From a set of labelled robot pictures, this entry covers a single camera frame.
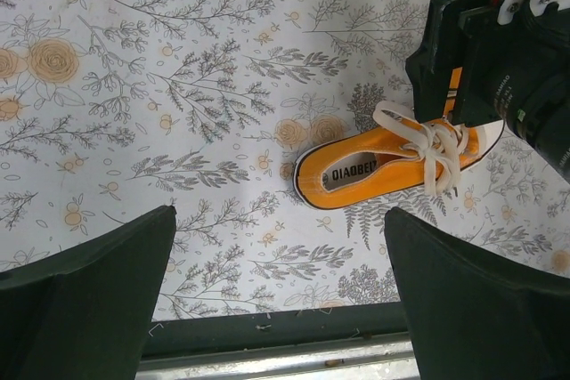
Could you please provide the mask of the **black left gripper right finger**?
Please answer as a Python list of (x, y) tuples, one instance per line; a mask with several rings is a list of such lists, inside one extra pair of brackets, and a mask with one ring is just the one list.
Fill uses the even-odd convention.
[(385, 240), (423, 379), (567, 379), (569, 280), (401, 208)]

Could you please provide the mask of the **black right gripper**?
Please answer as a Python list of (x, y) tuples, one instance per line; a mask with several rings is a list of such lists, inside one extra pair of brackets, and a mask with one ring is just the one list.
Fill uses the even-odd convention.
[(503, 0), (430, 0), (419, 48), (405, 61), (414, 115), (427, 123), (503, 120), (561, 177), (569, 177), (569, 11), (523, 0), (501, 25)]

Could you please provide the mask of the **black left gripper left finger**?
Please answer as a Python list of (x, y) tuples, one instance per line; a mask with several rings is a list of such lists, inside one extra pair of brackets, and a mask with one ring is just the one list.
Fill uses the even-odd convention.
[(3, 379), (133, 379), (175, 236), (159, 206), (1, 274)]

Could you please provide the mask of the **orange sneaker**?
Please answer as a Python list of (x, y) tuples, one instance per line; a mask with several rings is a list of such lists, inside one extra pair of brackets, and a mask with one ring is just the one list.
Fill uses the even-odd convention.
[(297, 160), (296, 193), (313, 208), (334, 210), (413, 188), (429, 197), (456, 190), (463, 173), (492, 151), (505, 124), (454, 125), (447, 118), (454, 104), (448, 93), (443, 115), (420, 123), (412, 109), (380, 101), (374, 129), (318, 145)]

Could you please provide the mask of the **aluminium rail frame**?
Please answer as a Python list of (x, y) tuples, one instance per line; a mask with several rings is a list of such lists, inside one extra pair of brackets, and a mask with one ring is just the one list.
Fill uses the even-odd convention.
[(417, 379), (400, 303), (154, 322), (139, 379)]

